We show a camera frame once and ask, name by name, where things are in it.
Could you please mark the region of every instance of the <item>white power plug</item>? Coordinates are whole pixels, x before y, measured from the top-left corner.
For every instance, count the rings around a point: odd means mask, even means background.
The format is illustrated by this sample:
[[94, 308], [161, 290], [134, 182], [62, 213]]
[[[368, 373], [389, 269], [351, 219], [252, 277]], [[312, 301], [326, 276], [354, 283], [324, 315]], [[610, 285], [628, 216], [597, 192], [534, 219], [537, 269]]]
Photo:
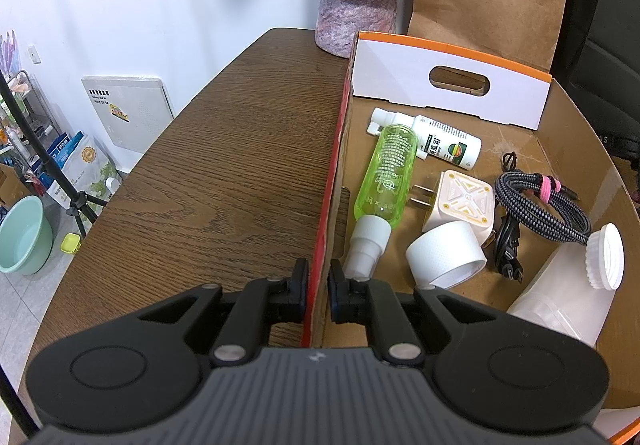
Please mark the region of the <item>white power plug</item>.
[[494, 189], [462, 172], [446, 170], [440, 174], [438, 188], [433, 190], [418, 186], [423, 193], [434, 196], [429, 203], [413, 200], [427, 206], [422, 231], [427, 232], [449, 221], [466, 221], [482, 245], [494, 227]]

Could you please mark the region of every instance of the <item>white tape roll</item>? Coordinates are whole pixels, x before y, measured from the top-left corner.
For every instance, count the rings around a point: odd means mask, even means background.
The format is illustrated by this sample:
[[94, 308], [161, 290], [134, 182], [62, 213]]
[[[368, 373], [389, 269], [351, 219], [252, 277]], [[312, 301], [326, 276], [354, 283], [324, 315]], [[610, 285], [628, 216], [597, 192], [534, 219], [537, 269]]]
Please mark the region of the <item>white tape roll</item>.
[[422, 234], [406, 250], [418, 287], [451, 288], [486, 265], [486, 257], [466, 221], [451, 221]]

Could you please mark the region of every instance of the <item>light blue basin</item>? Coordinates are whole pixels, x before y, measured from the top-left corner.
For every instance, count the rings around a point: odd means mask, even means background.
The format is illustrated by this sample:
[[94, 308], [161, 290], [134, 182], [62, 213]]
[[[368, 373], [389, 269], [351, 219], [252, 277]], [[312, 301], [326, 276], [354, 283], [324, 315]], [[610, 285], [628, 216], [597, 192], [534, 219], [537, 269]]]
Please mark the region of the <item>light blue basin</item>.
[[27, 196], [15, 203], [0, 225], [0, 271], [36, 273], [53, 246], [51, 225], [40, 198]]

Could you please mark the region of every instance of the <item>tiled floor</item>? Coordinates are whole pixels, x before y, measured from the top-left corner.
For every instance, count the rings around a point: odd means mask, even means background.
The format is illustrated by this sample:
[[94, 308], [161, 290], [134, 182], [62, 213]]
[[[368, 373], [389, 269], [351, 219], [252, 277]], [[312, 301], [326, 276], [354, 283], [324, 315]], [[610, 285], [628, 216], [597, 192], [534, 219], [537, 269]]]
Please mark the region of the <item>tiled floor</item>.
[[[53, 248], [42, 269], [33, 275], [0, 273], [0, 365], [18, 388], [31, 346], [47, 307], [73, 256], [60, 251], [68, 232], [78, 228], [73, 218], [44, 198], [45, 215], [54, 233]], [[0, 403], [0, 444], [6, 445], [11, 417]]]

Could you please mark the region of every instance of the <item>black pole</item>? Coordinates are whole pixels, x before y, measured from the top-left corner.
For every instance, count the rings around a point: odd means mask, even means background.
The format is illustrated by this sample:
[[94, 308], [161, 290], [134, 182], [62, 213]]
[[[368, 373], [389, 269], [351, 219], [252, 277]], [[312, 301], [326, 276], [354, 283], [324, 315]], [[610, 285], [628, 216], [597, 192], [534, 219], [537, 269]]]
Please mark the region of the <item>black pole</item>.
[[2, 398], [2, 401], [15, 418], [15, 422], [27, 439], [35, 436], [40, 429], [38, 429], [31, 414], [27, 412], [27, 408], [22, 404], [20, 398], [18, 398], [2, 367], [0, 367], [0, 398]]
[[53, 160], [53, 158], [49, 155], [44, 146], [40, 143], [38, 136], [31, 129], [31, 125], [22, 114], [20, 110], [20, 106], [18, 106], [15, 101], [14, 94], [9, 89], [9, 84], [4, 79], [4, 75], [0, 71], [0, 95], [4, 99], [4, 103], [8, 107], [12, 116], [14, 117], [15, 123], [18, 124], [18, 127], [22, 130], [22, 133], [25, 135], [26, 139], [29, 141], [36, 154], [40, 157], [42, 164], [44, 165], [47, 174], [51, 176], [55, 181], [58, 182], [58, 185], [65, 191], [65, 194], [69, 196], [70, 206], [73, 210], [69, 209], [67, 213], [73, 216], [79, 216], [79, 212], [82, 212], [86, 218], [89, 220], [91, 224], [97, 221], [98, 216], [95, 214], [94, 210], [87, 204], [87, 201], [95, 203], [97, 205], [105, 206], [107, 203], [104, 200], [99, 200], [98, 198], [94, 198], [93, 196], [87, 195], [85, 192], [78, 192], [76, 188], [71, 184], [68, 178], [64, 175], [62, 169], [58, 167], [58, 164]]

